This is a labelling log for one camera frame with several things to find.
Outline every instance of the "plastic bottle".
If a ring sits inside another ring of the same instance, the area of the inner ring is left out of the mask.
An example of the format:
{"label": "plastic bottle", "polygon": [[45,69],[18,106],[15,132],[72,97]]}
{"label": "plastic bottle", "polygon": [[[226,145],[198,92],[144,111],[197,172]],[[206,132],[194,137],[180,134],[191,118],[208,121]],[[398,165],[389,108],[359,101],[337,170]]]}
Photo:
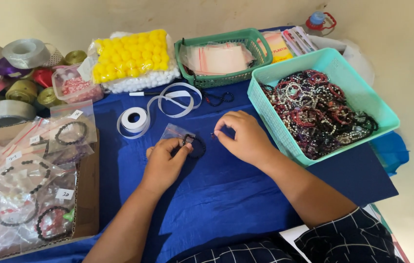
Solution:
{"label": "plastic bottle", "polygon": [[[332,19],[333,21],[333,24],[330,27],[324,27],[324,24],[326,23],[326,15],[328,15],[330,19]],[[335,21],[331,14],[327,12],[323,13],[321,11],[316,11],[307,19],[306,24],[302,24],[300,27],[302,27],[304,29],[304,32],[306,32],[306,34],[308,35],[323,37],[324,34],[322,31],[324,29],[331,29],[334,28],[336,25],[337,21]]]}

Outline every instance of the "red ribbon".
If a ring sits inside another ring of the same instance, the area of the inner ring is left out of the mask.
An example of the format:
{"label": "red ribbon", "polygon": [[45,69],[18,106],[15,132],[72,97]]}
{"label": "red ribbon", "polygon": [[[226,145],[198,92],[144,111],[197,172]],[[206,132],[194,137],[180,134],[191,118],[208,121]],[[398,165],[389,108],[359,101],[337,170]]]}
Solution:
{"label": "red ribbon", "polygon": [[33,79],[36,83],[40,84],[43,88],[52,87],[53,82],[51,81],[51,76],[53,71],[49,68],[39,68],[35,69],[33,72]]}

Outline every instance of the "black and white checkered shirt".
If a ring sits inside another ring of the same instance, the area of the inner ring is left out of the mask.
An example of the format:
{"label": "black and white checkered shirt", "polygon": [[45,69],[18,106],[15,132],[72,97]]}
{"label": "black and white checkered shirt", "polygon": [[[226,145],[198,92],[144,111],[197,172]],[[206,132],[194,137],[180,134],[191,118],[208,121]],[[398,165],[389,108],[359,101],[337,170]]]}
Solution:
{"label": "black and white checkered shirt", "polygon": [[[394,254],[392,237],[363,209],[306,231],[296,246],[312,263],[402,263]],[[301,263],[306,260],[283,238],[210,249],[176,263]]]}

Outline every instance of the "cardboard box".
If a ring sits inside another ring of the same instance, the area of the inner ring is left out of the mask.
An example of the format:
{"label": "cardboard box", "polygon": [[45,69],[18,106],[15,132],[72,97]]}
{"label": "cardboard box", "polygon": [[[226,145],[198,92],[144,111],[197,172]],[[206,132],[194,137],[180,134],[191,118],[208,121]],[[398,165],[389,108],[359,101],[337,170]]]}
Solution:
{"label": "cardboard box", "polygon": [[[28,123],[0,128],[0,142],[12,140]],[[99,230],[99,131],[97,129],[98,141],[92,143],[95,152],[81,159],[77,165],[77,184],[75,191],[75,219],[72,226],[72,236],[41,245],[28,251],[0,254],[0,260],[56,247],[78,240],[86,239],[98,234]]]}

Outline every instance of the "pink beads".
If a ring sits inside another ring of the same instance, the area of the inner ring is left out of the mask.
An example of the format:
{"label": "pink beads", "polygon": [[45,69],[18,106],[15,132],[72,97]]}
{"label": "pink beads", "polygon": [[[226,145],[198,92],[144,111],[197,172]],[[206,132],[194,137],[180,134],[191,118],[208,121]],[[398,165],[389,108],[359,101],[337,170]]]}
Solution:
{"label": "pink beads", "polygon": [[91,81],[84,81],[80,76],[66,80],[62,87],[62,92],[65,96],[75,94],[75,96],[65,100],[67,103],[76,103],[87,100],[97,102],[100,99],[103,99],[103,91],[100,85],[94,85]]}

